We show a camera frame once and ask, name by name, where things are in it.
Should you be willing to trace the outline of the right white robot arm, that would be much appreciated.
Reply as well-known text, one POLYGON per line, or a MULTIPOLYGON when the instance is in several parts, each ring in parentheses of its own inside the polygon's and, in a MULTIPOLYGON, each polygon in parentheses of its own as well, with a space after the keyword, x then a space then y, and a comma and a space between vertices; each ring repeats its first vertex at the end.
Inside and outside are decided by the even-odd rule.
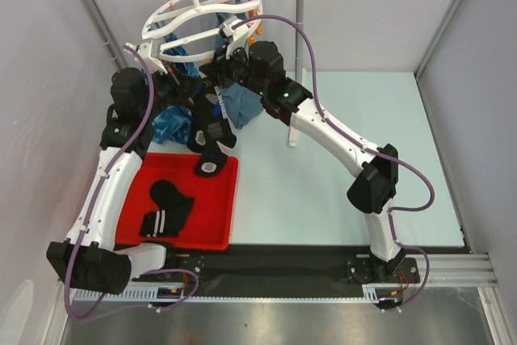
POLYGON ((373 273, 382 281, 398 276, 404 253, 393 239, 388 215, 398 181, 397 149, 365 141, 340 122, 332 124, 334 117, 317 105, 315 95, 287 76, 272 42, 255 42, 231 55, 219 48, 200 70, 216 86, 237 83, 259 95, 268 115, 311 137, 347 168, 354 178, 347 198, 365 216, 373 273))

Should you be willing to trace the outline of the aluminium frame rail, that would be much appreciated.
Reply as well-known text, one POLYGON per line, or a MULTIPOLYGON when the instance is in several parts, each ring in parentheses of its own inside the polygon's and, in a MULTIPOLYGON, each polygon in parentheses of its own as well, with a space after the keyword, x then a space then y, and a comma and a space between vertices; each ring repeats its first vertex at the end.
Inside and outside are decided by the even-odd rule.
POLYGON ((338 301, 375 303, 409 298, 426 288, 484 288, 498 281, 487 255, 408 254, 388 268, 370 255, 347 250, 240 248, 226 253, 169 254, 165 270, 132 278, 115 292, 75 288, 73 299, 171 303, 191 293, 201 300, 338 301))

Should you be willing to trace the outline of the teal t-shirt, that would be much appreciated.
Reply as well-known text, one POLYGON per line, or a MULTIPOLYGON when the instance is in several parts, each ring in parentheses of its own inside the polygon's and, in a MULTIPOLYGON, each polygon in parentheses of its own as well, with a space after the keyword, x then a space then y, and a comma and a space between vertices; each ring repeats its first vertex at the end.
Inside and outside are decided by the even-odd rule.
POLYGON ((260 96, 237 83, 221 89, 226 113, 236 129, 242 129, 263 112, 260 96))

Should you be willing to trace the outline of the black blue sunrise sock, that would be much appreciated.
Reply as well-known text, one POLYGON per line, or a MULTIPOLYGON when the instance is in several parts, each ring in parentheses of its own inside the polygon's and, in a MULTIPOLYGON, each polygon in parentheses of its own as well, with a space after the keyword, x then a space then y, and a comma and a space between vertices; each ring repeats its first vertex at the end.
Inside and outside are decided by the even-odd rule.
POLYGON ((201 82, 193 97, 187 147, 208 159, 229 156, 237 144, 218 86, 201 82))

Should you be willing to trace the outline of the white round clip hanger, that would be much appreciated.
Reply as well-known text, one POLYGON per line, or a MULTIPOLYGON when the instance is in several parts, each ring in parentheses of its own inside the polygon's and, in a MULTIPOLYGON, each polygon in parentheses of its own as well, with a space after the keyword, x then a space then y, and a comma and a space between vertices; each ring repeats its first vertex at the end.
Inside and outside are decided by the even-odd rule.
MULTIPOLYGON (((142 42, 155 40, 158 43, 159 58, 162 61, 203 62, 212 59, 215 40, 221 38, 223 41, 219 26, 225 20, 236 16, 249 22, 248 18, 262 13, 262 0, 170 0, 147 19, 141 38, 142 42), (177 40, 167 43, 164 38, 170 33, 174 33, 177 40), (165 54, 167 49, 180 45, 187 50, 186 56, 165 54)), ((260 21, 251 22, 258 22, 256 33, 260 29, 260 21)), ((248 38, 246 45, 253 43, 253 35, 248 38)))

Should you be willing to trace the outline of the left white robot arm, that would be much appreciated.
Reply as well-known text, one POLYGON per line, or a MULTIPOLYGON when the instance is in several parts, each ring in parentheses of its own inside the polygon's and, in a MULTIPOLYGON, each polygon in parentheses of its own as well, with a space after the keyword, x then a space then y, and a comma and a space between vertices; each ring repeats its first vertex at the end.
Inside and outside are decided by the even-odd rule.
POLYGON ((170 280, 178 261, 166 245, 146 238, 116 250, 116 229, 132 181, 153 140, 153 119, 168 106, 185 100, 185 79, 154 72, 151 79, 137 68, 111 77, 112 103, 100 141, 95 177, 84 205, 63 242, 51 242, 46 257, 65 290, 119 294, 134 278, 152 272, 170 280))

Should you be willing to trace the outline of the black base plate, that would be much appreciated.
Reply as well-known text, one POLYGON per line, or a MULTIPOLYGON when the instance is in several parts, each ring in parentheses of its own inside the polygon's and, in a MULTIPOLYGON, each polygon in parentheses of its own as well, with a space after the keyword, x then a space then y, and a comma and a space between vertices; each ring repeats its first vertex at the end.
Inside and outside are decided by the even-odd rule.
POLYGON ((132 277, 131 286, 181 284, 196 297, 323 299, 357 297, 362 286, 395 291, 416 286, 434 254, 468 253, 467 247, 403 250, 392 274, 377 271, 366 246, 231 245, 223 251, 169 248, 165 272, 132 277))

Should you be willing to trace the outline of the black white-striped sock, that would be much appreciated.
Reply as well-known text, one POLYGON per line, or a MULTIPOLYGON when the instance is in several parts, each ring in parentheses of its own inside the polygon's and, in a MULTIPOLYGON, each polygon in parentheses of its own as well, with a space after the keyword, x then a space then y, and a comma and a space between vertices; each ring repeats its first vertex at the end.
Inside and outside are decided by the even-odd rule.
POLYGON ((183 230, 195 199, 185 196, 171 181, 158 180, 149 189, 158 206, 143 216, 139 235, 144 238, 176 238, 183 230))

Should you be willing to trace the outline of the blue shark-print shorts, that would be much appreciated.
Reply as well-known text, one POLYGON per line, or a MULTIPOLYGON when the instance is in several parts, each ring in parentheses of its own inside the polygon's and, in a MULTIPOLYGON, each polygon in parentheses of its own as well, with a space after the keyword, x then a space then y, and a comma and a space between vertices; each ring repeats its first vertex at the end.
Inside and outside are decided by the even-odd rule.
MULTIPOLYGON (((165 42, 177 40, 174 33, 170 33, 164 38, 165 42)), ((183 46, 178 46, 165 51, 169 56, 186 56, 187 50, 183 46)), ((181 73, 190 76, 199 77, 199 72, 192 62, 177 63, 174 65, 181 73)), ((158 144, 163 144, 166 141, 172 141, 181 145, 186 145, 191 133, 191 114, 184 106, 170 105, 165 111, 162 111, 154 120, 153 141, 158 144)))

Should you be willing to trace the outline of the red plastic tray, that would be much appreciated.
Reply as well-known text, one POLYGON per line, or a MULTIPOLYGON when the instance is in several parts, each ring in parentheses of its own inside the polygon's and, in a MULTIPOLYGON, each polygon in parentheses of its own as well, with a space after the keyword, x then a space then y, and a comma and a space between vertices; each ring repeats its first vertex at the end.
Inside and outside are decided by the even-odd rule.
POLYGON ((164 242, 196 250, 224 250, 229 244, 238 160, 228 159, 222 172, 211 178, 195 175, 199 157, 192 154, 149 153, 133 180, 120 214, 116 243, 138 245, 164 242), (171 181, 185 196, 195 199, 183 230, 176 238, 144 238, 139 235, 143 216, 156 211, 149 189, 158 180, 171 181))

